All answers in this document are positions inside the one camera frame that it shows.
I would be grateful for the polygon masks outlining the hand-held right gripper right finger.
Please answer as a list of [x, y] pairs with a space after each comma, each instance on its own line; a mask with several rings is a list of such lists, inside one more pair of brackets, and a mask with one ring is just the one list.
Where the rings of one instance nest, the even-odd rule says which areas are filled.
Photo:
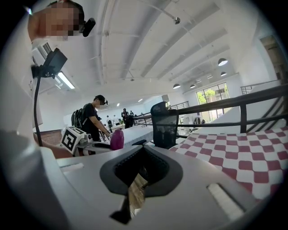
[[132, 221], [133, 230], [245, 230], [266, 206], [244, 187], [212, 164], [166, 149], [146, 146], [146, 151], [180, 167], [145, 189], [163, 189], [180, 178], [165, 196], [146, 197]]

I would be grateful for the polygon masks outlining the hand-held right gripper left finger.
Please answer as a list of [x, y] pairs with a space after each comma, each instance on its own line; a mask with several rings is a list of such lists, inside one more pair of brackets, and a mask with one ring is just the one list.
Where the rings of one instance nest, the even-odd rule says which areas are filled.
[[59, 159], [65, 189], [68, 230], [144, 230], [141, 216], [131, 219], [129, 188], [139, 171], [143, 146]]

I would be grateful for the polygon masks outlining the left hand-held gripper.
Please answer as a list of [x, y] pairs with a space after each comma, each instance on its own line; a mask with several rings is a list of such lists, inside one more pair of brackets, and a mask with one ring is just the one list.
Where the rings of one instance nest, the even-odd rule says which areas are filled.
[[[61, 139], [61, 145], [72, 155], [75, 155], [78, 146], [85, 148], [91, 142], [93, 142], [93, 139], [90, 134], [74, 126], [66, 127]], [[107, 143], [94, 142], [90, 144], [90, 151], [104, 153], [111, 151], [111, 148]]]

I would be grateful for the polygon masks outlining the person's left forearm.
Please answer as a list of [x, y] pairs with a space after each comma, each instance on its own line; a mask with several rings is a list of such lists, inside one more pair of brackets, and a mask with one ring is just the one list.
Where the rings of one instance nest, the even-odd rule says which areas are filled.
[[42, 146], [52, 150], [56, 159], [73, 157], [73, 155], [69, 151], [67, 151], [65, 148], [49, 144], [49, 143], [45, 142], [44, 140], [42, 140]]

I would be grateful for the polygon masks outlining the red white checkered cloth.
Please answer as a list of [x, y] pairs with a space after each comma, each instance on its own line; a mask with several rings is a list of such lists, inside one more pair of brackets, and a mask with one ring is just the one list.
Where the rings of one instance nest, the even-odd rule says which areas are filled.
[[288, 171], [288, 127], [254, 133], [190, 134], [170, 150], [209, 162], [260, 200], [276, 191]]

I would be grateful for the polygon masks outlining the white grid-lined table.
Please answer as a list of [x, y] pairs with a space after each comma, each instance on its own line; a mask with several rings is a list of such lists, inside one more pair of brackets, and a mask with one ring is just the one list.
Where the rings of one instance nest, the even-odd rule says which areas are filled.
[[124, 134], [124, 147], [132, 146], [132, 144], [141, 140], [150, 142], [153, 140], [153, 127], [152, 126], [133, 126], [123, 130]]

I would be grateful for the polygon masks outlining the black mesh office chair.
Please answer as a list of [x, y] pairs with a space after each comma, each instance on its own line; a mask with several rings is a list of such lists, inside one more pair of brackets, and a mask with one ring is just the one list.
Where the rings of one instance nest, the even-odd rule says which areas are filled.
[[165, 102], [153, 105], [149, 115], [133, 119], [136, 124], [153, 127], [153, 143], [156, 147], [170, 149], [176, 145], [179, 112], [176, 109], [167, 109]]

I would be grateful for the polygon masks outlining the ceiling tube light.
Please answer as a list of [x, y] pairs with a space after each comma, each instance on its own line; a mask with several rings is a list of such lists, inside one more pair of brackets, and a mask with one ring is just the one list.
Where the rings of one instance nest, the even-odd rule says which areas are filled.
[[58, 77], [70, 88], [75, 89], [75, 86], [70, 82], [70, 80], [66, 77], [66, 75], [60, 71], [58, 73]]

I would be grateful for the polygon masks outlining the dark metal railing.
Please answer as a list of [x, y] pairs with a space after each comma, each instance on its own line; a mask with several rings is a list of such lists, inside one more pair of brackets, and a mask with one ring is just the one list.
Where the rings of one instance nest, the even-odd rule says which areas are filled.
[[179, 110], [166, 110], [164, 114], [158, 113], [155, 116], [165, 116], [170, 117], [174, 116], [175, 114], [179, 115], [187, 115], [196, 112], [206, 112], [210, 110], [218, 110], [218, 109], [225, 109], [225, 108], [234, 108], [238, 107], [240, 112], [240, 121], [238, 122], [222, 122], [222, 123], [205, 123], [205, 124], [176, 124], [172, 123], [164, 123], [163, 126], [168, 127], [183, 127], [183, 128], [210, 128], [210, 127], [231, 127], [231, 126], [239, 126], [240, 132], [245, 133], [247, 130], [252, 130], [258, 124], [267, 125], [267, 123], [272, 122], [276, 123], [280, 119], [288, 119], [288, 112], [282, 114], [273, 114], [272, 116], [268, 116], [270, 113], [269, 109], [262, 117], [258, 119], [248, 120], [247, 117], [247, 105], [255, 104], [263, 101], [267, 101], [270, 99], [280, 99], [281, 97], [288, 96], [288, 84], [283, 84], [280, 86], [276, 86], [273, 88], [265, 89], [255, 93], [248, 93], [239, 97], [234, 97], [230, 99], [225, 99], [217, 102], [211, 102], [207, 104], [202, 104], [199, 106], [192, 106], [187, 107]]

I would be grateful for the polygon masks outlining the large glass window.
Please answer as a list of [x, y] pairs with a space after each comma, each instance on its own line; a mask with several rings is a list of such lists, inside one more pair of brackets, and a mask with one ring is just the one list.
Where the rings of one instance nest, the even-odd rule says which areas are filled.
[[[196, 92], [199, 105], [230, 98], [226, 82]], [[210, 123], [228, 112], [231, 107], [201, 112], [205, 122]]]

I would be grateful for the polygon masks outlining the black chest-mounted device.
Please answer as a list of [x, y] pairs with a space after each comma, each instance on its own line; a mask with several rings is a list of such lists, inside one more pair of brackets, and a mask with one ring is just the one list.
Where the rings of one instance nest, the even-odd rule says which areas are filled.
[[32, 77], [35, 78], [55, 78], [61, 71], [62, 67], [67, 61], [67, 57], [61, 52], [60, 49], [55, 48], [54, 51], [50, 51], [44, 62], [40, 66], [32, 65], [31, 72]]

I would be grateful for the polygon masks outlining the person's white shirt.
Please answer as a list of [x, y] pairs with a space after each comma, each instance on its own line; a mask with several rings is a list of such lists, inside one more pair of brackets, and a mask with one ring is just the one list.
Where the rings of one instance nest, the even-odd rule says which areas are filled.
[[13, 131], [37, 144], [34, 128], [36, 80], [32, 77], [32, 43], [39, 38], [41, 12], [24, 14], [0, 56], [0, 130]]

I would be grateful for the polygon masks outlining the white ceiling air conditioner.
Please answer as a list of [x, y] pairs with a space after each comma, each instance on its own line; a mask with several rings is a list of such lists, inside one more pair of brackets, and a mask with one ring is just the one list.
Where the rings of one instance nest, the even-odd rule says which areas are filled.
[[47, 59], [48, 54], [51, 52], [51, 47], [48, 41], [44, 41], [32, 49], [32, 56], [34, 63], [38, 66], [43, 65]]

